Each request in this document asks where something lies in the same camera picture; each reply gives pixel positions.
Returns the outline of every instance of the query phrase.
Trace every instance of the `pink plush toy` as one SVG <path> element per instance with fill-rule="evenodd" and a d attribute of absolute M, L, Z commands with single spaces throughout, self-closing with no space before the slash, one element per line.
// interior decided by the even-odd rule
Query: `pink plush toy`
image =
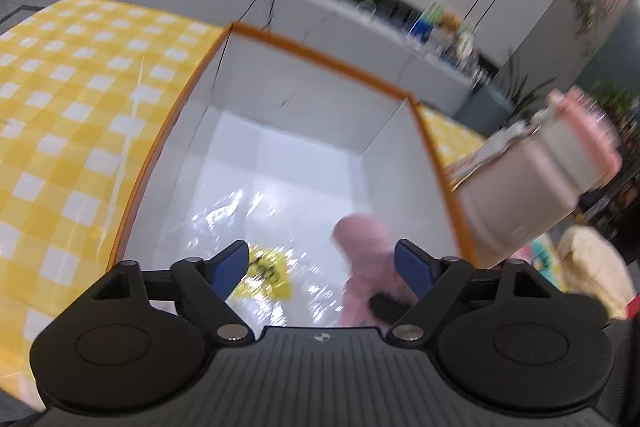
<path fill-rule="evenodd" d="M 351 214 L 334 227 L 332 239 L 351 263 L 351 277 L 342 295 L 342 327 L 379 326 L 369 311 L 369 298 L 383 293 L 396 301 L 415 304 L 417 297 L 394 268 L 394 250 L 385 229 L 372 216 Z"/>

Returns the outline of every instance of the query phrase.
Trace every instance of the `metal screw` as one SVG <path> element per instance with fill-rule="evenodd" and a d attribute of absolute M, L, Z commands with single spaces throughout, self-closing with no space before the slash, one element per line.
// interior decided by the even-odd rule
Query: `metal screw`
<path fill-rule="evenodd" d="M 228 341 L 241 341 L 249 334 L 242 324 L 225 324 L 218 328 L 218 336 Z"/>
<path fill-rule="evenodd" d="M 420 326 L 414 326 L 413 324 L 401 324 L 394 328 L 393 334 L 401 341 L 416 341 L 422 338 L 424 331 L 422 331 Z"/>

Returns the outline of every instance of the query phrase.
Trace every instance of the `pink bottle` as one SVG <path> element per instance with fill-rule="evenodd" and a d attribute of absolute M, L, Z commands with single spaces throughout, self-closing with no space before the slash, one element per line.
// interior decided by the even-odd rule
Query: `pink bottle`
<path fill-rule="evenodd" d="M 577 206 L 584 192 L 620 170 L 617 135 L 577 87 L 551 92 L 539 126 L 456 190 L 476 243 L 479 267 L 500 263 Z"/>

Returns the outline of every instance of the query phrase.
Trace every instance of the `plastic bag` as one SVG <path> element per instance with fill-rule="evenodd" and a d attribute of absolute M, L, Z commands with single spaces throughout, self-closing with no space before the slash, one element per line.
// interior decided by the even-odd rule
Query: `plastic bag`
<path fill-rule="evenodd" d="M 227 303 L 257 336 L 267 325 L 337 327 L 342 287 L 309 262 L 290 234 L 294 223 L 275 214 L 264 194 L 243 187 L 164 234 L 156 262 L 168 267 L 184 257 L 210 259 L 243 239 L 252 264 Z"/>

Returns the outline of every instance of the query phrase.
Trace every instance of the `yellow label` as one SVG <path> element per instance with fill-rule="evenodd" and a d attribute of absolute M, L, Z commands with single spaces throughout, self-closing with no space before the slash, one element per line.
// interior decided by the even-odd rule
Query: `yellow label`
<path fill-rule="evenodd" d="M 249 248 L 249 270 L 231 294 L 232 297 L 291 298 L 291 284 L 285 253 L 271 248 Z"/>

